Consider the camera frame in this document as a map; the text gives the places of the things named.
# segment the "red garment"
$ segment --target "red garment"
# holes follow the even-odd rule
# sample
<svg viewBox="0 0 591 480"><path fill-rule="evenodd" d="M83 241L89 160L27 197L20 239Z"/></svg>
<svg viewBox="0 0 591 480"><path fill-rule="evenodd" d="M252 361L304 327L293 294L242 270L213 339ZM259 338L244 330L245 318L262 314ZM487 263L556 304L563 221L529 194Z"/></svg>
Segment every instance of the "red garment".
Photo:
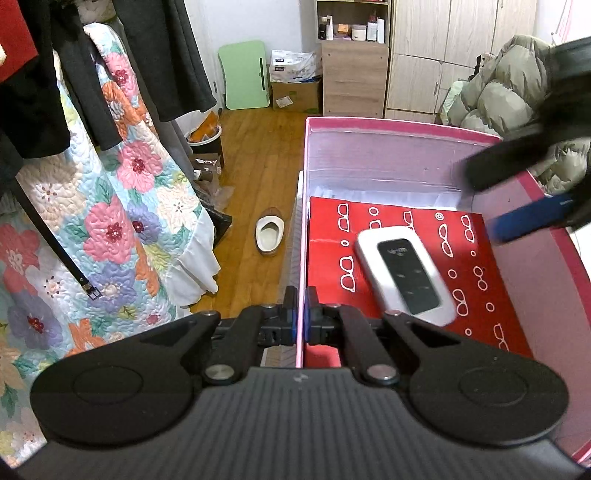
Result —
<svg viewBox="0 0 591 480"><path fill-rule="evenodd" d="M0 45L6 54L6 60L0 65L0 82L37 56L17 0L0 0Z"/></svg>

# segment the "wardrobe door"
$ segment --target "wardrobe door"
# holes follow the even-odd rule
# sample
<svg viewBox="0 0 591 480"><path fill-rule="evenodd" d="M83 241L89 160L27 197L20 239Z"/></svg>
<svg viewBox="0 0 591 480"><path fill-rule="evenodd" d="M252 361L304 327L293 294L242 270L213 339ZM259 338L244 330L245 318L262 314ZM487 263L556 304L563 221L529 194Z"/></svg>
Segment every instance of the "wardrobe door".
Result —
<svg viewBox="0 0 591 480"><path fill-rule="evenodd" d="M437 60L392 55L387 108L433 113L440 81Z"/></svg>
<svg viewBox="0 0 591 480"><path fill-rule="evenodd" d="M437 103L435 105L434 113L441 110L441 106L449 93L452 83L456 80L468 80L470 75L474 74L474 69L470 67L462 67L454 65L453 63L444 63L441 69L441 82L439 84L439 92L437 94Z"/></svg>
<svg viewBox="0 0 591 480"><path fill-rule="evenodd" d="M531 35L534 31L536 0L498 0L495 37L491 52L499 53L513 35Z"/></svg>
<svg viewBox="0 0 591 480"><path fill-rule="evenodd" d="M394 53L443 60L450 0L398 0L394 14Z"/></svg>
<svg viewBox="0 0 591 480"><path fill-rule="evenodd" d="M445 61L475 67L477 56L491 50L496 4L497 0L452 0Z"/></svg>

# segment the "pink box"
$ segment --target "pink box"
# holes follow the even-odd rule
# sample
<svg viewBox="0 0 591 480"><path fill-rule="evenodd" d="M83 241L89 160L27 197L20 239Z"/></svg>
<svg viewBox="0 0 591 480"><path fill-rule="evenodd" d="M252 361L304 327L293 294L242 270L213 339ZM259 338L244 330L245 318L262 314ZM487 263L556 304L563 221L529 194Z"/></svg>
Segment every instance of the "pink box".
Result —
<svg viewBox="0 0 591 480"><path fill-rule="evenodd" d="M304 148L297 359L303 364L304 292L311 196L461 209L485 220L543 196L523 173L469 196L454 186L458 162L499 141L470 130L397 120L309 117ZM565 380L569 410L558 445L575 460L591 454L591 283L564 229L493 248L537 360Z"/></svg>

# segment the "cardboard box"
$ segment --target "cardboard box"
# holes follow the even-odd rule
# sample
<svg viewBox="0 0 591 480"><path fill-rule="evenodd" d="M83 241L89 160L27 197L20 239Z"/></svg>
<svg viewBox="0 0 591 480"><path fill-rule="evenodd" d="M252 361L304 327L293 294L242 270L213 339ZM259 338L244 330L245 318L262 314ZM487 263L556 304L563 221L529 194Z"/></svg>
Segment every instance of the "cardboard box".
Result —
<svg viewBox="0 0 591 480"><path fill-rule="evenodd" d="M320 113L320 80L305 83L271 82L273 110Z"/></svg>

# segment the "white jar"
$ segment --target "white jar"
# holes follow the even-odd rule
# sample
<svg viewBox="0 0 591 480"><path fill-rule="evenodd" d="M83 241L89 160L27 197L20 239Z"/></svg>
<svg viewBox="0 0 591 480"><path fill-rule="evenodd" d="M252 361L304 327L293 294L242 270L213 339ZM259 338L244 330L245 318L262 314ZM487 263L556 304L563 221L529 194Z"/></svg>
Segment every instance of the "white jar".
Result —
<svg viewBox="0 0 591 480"><path fill-rule="evenodd" d="M365 25L351 25L351 38L356 41L365 41Z"/></svg>

